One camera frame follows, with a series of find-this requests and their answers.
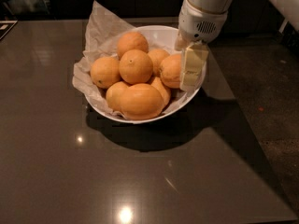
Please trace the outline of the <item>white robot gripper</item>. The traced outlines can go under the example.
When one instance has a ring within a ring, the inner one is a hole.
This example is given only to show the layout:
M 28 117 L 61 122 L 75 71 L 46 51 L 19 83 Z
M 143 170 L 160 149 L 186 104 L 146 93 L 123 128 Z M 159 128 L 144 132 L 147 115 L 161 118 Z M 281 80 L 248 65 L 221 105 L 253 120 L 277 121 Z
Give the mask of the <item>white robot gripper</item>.
M 227 19 L 227 13 L 213 14 L 194 7 L 189 0 L 183 0 L 178 16 L 178 35 L 174 48 L 182 51 L 180 88 L 183 91 L 198 89 L 205 76 L 209 51 L 206 44 L 218 37 Z

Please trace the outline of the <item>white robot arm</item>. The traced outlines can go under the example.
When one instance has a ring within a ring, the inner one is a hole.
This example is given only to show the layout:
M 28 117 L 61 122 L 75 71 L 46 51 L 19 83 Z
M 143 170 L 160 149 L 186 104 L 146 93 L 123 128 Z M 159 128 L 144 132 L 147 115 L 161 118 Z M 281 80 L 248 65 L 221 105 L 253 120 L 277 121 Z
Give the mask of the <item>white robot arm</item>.
M 207 44 L 219 36 L 227 20 L 233 20 L 234 32 L 241 32 L 246 24 L 258 21 L 265 4 L 280 13 L 284 25 L 299 31 L 299 0 L 183 0 L 175 45 L 182 52 L 182 90 L 194 91 L 201 86 L 208 58 Z

